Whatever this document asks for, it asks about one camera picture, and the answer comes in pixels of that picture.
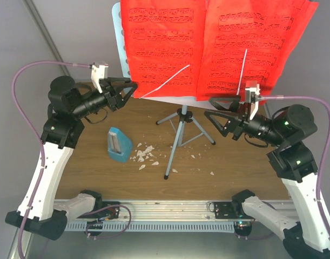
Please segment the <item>light blue music stand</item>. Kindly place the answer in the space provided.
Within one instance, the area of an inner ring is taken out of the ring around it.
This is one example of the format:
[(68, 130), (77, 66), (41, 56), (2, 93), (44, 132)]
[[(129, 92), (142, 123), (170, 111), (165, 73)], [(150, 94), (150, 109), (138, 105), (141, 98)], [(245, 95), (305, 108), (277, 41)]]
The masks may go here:
[[(121, 15), (121, 9), (120, 9), (120, 3), (116, 3), (112, 7), (112, 20), (113, 25), (115, 29), (115, 35), (116, 35), (116, 41), (117, 41), (117, 49), (119, 53), (119, 60), (122, 68), (122, 73), (124, 77), (130, 78), (130, 69), (127, 62), (126, 57), (126, 48), (125, 48), (125, 40), (124, 40), (124, 31), (122, 27), (122, 15)], [(160, 125), (166, 121), (169, 121), (171, 125), (173, 125), (172, 119), (175, 117), (179, 118), (179, 125), (177, 127), (173, 127), (173, 130), (176, 134), (174, 138), (173, 145), (171, 147), (171, 154), (169, 156), (169, 161), (167, 164), (166, 172), (164, 174), (164, 179), (167, 180), (170, 175), (170, 171), (172, 169), (172, 163), (175, 151), (178, 147), (185, 146), (189, 142), (201, 137), (205, 136), (209, 140), (209, 142), (212, 145), (215, 145), (216, 142), (212, 139), (212, 137), (203, 129), (202, 125), (197, 122), (197, 120), (194, 118), (192, 112), (188, 110), (189, 106), (194, 106), (197, 102), (194, 100), (193, 97), (161, 97), (161, 98), (154, 98), (156, 101), (163, 101), (166, 103), (173, 103), (174, 101), (178, 101), (179, 104), (181, 104), (181, 108), (179, 108), (176, 112), (173, 114), (165, 117), (164, 119), (161, 119), (159, 121), (156, 121), (156, 125)], [(185, 125), (189, 123), (189, 120), (192, 120), (192, 122), (196, 125), (196, 127), (200, 130), (200, 134), (196, 135), (195, 137), (189, 139), (188, 141), (183, 141), (184, 136), (184, 128)]]

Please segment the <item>blue metronome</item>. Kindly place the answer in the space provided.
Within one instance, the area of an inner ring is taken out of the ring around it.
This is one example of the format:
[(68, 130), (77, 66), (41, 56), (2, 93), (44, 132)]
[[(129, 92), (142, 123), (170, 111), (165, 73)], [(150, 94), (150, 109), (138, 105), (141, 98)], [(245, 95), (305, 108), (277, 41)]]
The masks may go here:
[(108, 155), (114, 161), (126, 163), (133, 149), (133, 144), (120, 129), (111, 127), (107, 134)]

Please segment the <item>red sheet music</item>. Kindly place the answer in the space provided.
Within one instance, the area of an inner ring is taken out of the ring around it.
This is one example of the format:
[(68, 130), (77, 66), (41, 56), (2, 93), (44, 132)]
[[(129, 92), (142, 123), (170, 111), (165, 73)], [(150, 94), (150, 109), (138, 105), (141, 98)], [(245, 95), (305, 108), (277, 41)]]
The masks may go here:
[(206, 1), (121, 1), (120, 12), (134, 97), (196, 96)]
[(312, 1), (209, 1), (197, 101), (245, 95), (254, 80), (271, 94), (313, 17)]

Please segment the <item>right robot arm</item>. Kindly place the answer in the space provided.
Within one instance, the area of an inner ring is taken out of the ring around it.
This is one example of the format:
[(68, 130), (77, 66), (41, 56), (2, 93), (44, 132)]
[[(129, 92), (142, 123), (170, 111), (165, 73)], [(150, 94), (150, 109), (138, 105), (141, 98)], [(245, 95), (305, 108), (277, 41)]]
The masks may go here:
[(286, 187), (298, 220), (292, 220), (261, 201), (246, 189), (232, 196), (229, 204), (216, 202), (216, 218), (224, 214), (238, 218), (235, 233), (247, 237), (254, 219), (281, 241), (291, 258), (330, 258), (330, 215), (318, 187), (321, 167), (316, 164), (304, 140), (317, 131), (311, 110), (303, 105), (286, 106), (271, 118), (257, 113), (258, 97), (244, 103), (239, 96), (212, 97), (207, 119), (223, 136), (234, 140), (251, 137), (272, 146), (267, 157), (277, 177)]

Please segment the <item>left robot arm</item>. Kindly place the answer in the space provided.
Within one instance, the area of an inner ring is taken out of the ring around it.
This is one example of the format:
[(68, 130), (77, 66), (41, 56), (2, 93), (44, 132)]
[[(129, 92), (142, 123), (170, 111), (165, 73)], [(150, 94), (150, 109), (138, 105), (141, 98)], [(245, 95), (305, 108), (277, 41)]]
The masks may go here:
[(100, 110), (114, 112), (124, 107), (137, 88), (137, 83), (128, 78), (103, 78), (98, 80), (98, 89), (81, 94), (79, 85), (69, 76), (51, 82), (38, 164), (21, 205), (7, 213), (7, 224), (57, 240), (66, 225), (77, 218), (95, 222), (104, 217), (118, 218), (119, 202), (111, 202), (111, 208), (104, 209), (100, 193), (83, 190), (59, 204), (55, 204), (55, 196), (64, 168), (84, 130), (82, 119)]

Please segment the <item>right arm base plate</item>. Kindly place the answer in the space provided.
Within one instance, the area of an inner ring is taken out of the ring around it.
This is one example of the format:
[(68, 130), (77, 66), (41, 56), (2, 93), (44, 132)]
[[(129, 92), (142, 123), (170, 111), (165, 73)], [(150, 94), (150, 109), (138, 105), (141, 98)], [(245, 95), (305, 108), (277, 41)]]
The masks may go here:
[(213, 209), (216, 219), (246, 219), (241, 205), (235, 201), (214, 202)]

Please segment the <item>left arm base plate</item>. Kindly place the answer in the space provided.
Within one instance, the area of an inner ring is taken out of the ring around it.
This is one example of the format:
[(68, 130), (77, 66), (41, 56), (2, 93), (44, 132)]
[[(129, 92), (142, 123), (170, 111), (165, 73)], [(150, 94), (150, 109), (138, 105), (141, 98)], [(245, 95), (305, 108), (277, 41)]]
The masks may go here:
[(102, 205), (95, 205), (93, 210), (95, 211), (105, 207), (109, 208), (91, 215), (82, 215), (79, 218), (87, 220), (87, 226), (89, 226), (88, 233), (92, 233), (93, 230), (102, 230), (104, 223), (119, 218), (119, 205), (120, 202), (118, 201), (103, 201)]

